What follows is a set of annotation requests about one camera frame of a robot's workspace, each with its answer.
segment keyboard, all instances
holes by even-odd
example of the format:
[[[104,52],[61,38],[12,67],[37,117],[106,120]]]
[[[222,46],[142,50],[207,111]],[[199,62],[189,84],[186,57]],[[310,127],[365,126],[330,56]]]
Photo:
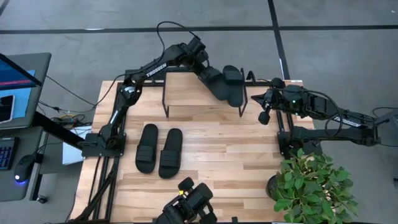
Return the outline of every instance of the keyboard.
[[[11,169],[17,145],[18,138],[0,138],[0,170]]]

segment desk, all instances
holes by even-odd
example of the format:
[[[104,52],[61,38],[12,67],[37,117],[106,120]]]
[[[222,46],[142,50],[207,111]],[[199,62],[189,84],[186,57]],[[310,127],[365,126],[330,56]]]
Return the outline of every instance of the desk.
[[[165,117],[162,106],[162,87],[144,87],[140,100],[127,113],[127,144],[120,159],[111,222],[152,222],[178,194],[177,185],[186,177],[191,177],[196,185],[204,182],[212,190],[214,197],[210,202],[219,222],[230,222],[231,217],[238,217],[240,222],[282,221],[283,214],[273,211],[275,202],[265,191],[268,179],[279,170],[283,159],[276,137],[277,118],[271,111],[269,124],[261,125],[257,117],[262,108],[250,99],[251,95],[264,93],[267,87],[247,87],[249,101],[240,118],[237,108],[215,100],[193,73],[168,73],[166,83],[169,83],[165,93],[165,104],[170,106],[169,118]],[[185,87],[183,83],[196,87]],[[111,81],[103,82],[100,98],[110,84]],[[94,132],[108,122],[115,94],[113,86],[98,105]],[[184,102],[187,96],[189,106]],[[293,120],[298,126],[313,128],[309,118],[293,116]],[[134,161],[142,129],[149,123],[159,128],[158,158],[155,171],[142,174]],[[158,175],[159,157],[171,128],[179,128],[183,133],[182,163],[174,178],[163,180]],[[71,218],[87,206],[96,161],[94,157],[83,162]],[[105,193],[100,218],[104,217],[107,196]]]
[[[25,197],[29,180],[19,184],[14,179],[14,169],[18,161],[28,154],[32,154],[38,148],[43,128],[33,127],[24,129],[11,129],[0,131],[0,138],[19,137],[19,144],[15,154],[11,170],[0,172],[0,202],[21,200]]]
[[[7,58],[25,70],[35,70],[36,79],[42,82],[42,85],[44,84],[51,58],[50,53],[8,55]],[[41,91],[42,86],[31,89],[26,114],[23,118],[16,118],[10,122],[0,124],[0,136],[20,138],[12,169],[0,171],[0,202],[23,199],[30,181],[34,182],[30,200],[36,200],[42,174],[44,174],[40,171],[40,165],[37,166],[39,171],[36,172],[37,175],[35,177],[32,176],[30,181],[19,185],[16,185],[16,181],[14,180],[14,168],[22,156],[32,154],[38,148],[43,131],[56,136],[72,146],[76,146],[78,141],[83,141],[76,134],[71,133],[49,118],[36,112]]]

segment pair of slippers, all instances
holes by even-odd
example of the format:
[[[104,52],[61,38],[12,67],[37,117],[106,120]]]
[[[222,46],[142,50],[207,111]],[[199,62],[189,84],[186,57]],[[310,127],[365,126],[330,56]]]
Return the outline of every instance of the pair of slippers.
[[[227,65],[221,73],[210,66],[198,77],[218,100],[228,100],[232,107],[242,106],[244,77],[236,67]]]
[[[159,131],[154,124],[147,124],[137,146],[136,166],[144,173],[150,174],[155,169],[157,135]],[[173,128],[167,134],[164,149],[160,153],[159,176],[169,179],[175,176],[181,166],[182,132]]]

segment computer monitor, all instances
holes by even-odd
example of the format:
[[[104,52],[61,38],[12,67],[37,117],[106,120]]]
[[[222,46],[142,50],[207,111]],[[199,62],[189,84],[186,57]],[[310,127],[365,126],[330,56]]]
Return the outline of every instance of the computer monitor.
[[[42,83],[20,66],[0,54],[0,90],[31,88]]]

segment wooden tabletop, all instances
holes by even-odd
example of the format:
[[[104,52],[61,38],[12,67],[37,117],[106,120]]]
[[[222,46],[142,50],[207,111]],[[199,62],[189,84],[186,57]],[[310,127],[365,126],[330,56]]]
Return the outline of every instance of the wooden tabletop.
[[[111,81],[103,82],[99,98],[110,84]],[[276,137],[279,130],[276,114],[270,112],[267,126],[260,124],[257,117],[262,108],[250,99],[251,95],[263,94],[267,87],[247,87],[249,101],[241,118],[237,108],[216,100],[194,73],[167,74],[165,102],[170,106],[169,118],[162,107],[162,90],[162,87],[144,87],[140,100],[127,113],[126,151],[120,160],[111,222],[152,222],[162,213],[164,205],[177,196],[177,185],[186,177],[191,177],[195,185],[204,182],[209,186],[214,195],[210,202],[219,222],[230,222],[231,217],[238,217],[241,222],[282,221],[283,214],[274,212],[275,202],[265,191],[268,179],[279,170],[283,159]],[[97,106],[93,132],[108,122],[115,94],[113,86]],[[293,116],[293,120],[297,126],[313,128],[310,118]],[[144,126],[151,123],[159,129],[157,161],[153,173],[143,174],[134,162],[136,148]],[[172,128],[183,133],[181,169],[174,178],[164,180],[158,175],[159,156]],[[93,157],[83,163],[71,218],[87,206],[96,161]],[[100,218],[104,217],[106,198],[101,204]]]

